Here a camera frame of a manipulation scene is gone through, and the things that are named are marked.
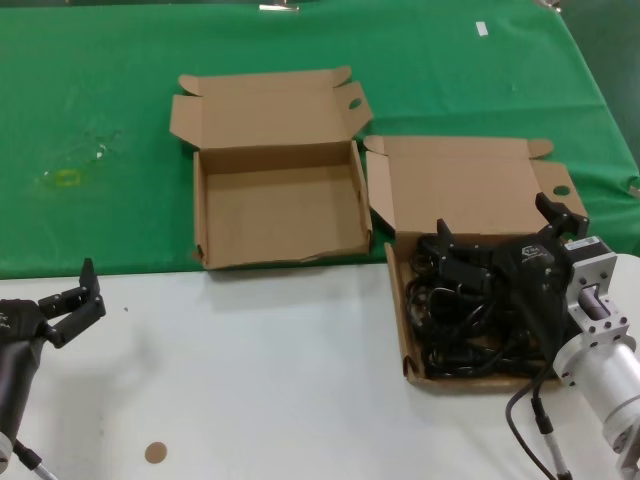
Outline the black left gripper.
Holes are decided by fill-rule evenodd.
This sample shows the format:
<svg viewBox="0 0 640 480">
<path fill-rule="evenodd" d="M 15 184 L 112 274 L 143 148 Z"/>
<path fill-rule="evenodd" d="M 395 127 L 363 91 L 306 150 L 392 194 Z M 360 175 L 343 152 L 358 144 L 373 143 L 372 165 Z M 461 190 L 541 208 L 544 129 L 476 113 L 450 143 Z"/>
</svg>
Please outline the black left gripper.
<svg viewBox="0 0 640 480">
<path fill-rule="evenodd" d="M 16 438 L 45 339 L 63 348 L 106 315 L 93 260 L 79 286 L 38 301 L 1 301 L 1 433 Z"/>
</svg>

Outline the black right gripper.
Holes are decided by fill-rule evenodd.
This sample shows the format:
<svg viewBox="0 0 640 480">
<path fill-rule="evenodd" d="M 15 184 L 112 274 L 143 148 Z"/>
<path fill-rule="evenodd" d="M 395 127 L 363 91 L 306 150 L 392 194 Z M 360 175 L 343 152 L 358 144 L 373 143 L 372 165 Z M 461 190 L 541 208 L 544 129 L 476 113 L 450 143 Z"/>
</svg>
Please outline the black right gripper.
<svg viewBox="0 0 640 480">
<path fill-rule="evenodd" d="M 589 218 L 564 203 L 536 195 L 547 224 L 537 233 L 499 237 L 492 245 L 456 241 L 445 220 L 437 220 L 438 270 L 442 278 L 513 307 L 547 360 L 555 358 L 566 331 L 569 280 L 564 237 L 586 237 Z"/>
</svg>

